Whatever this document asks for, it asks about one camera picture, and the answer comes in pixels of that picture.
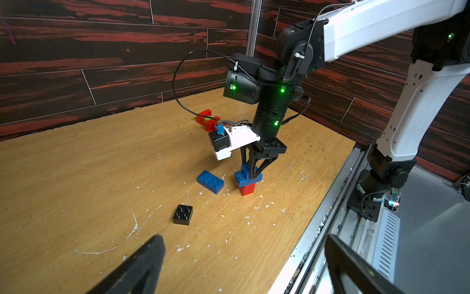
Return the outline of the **red long brick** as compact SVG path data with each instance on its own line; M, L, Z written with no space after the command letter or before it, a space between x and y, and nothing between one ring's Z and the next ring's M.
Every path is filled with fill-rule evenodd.
M220 117L215 116L214 118L215 120L210 120L204 123L204 128L207 132L212 132L216 130L215 126L217 125L218 120L220 120Z

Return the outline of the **red tall square brick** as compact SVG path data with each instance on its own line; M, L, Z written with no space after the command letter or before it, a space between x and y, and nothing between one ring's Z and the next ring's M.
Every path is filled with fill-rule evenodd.
M256 187L256 184L253 183L244 187L240 187L239 191L242 196L247 196L247 195L254 193L255 187Z

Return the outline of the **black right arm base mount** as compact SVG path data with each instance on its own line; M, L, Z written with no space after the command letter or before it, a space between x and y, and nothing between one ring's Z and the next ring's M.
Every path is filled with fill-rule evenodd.
M402 188L417 160L394 162L389 156L383 155L376 144L373 144L367 154L370 170L362 170L359 181L348 200L347 207L360 217L377 222L380 203L383 195L393 188Z

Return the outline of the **blue long brick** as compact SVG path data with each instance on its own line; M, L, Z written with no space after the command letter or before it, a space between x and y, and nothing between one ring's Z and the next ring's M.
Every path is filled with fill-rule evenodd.
M251 184L260 182L263 179L263 174L260 173L256 178L251 179L248 170L241 170L235 173L235 181L238 188L246 187Z
M224 180L221 180L207 170L198 175L197 182L214 194L218 194L225 186Z

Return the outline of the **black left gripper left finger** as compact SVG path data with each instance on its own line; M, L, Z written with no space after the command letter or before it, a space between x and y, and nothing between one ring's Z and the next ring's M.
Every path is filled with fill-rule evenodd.
M89 293L153 294L157 288L165 252L163 236L154 235Z

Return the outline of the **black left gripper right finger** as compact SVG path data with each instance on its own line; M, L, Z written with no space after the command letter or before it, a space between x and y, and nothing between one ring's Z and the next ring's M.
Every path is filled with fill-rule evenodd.
M401 290L385 279L336 235L327 236L325 255L336 294L401 293Z

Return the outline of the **black square brick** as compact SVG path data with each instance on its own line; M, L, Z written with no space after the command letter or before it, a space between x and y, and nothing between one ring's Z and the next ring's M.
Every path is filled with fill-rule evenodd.
M193 215L193 207L188 205L178 205L173 216L175 224L190 225Z

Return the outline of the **small red base brick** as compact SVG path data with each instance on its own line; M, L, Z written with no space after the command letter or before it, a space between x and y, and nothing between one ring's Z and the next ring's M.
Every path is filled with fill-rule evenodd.
M205 118L211 118L211 115L212 115L212 111L209 110L209 109L206 109L202 112L200 112L197 116L196 116L196 120L197 120L197 123L204 126L204 119Z

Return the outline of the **small blue square brick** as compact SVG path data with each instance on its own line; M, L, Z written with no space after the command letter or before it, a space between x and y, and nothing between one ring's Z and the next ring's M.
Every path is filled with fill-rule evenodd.
M254 180L255 179L254 176L256 175L256 172L257 172L257 168L255 167L255 171L252 171L249 163L241 165L241 175L243 176L245 180Z

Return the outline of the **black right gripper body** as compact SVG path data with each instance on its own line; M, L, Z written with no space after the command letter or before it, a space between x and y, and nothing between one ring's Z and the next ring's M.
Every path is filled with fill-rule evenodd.
M273 140L261 139L251 144L251 153L257 159L278 158L280 154L285 154L287 146L279 139Z

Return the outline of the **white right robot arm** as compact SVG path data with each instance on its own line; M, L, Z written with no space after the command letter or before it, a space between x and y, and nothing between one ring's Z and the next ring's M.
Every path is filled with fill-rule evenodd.
M313 18L326 1L263 1L255 56L275 60L275 40L287 27ZM311 120L368 146L386 127L411 64L412 31L343 55L308 74L303 89L311 104L294 102ZM470 170L470 80L453 90L419 145L419 165L450 180Z

